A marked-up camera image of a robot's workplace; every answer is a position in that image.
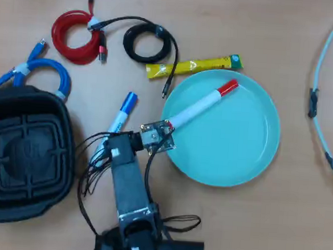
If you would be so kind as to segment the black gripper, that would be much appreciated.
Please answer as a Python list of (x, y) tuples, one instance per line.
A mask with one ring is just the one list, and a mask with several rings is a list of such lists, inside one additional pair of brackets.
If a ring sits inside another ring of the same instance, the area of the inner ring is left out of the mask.
[(130, 164), (135, 161), (136, 152), (143, 150), (143, 141), (139, 132), (123, 133), (108, 139), (108, 149), (112, 164)]

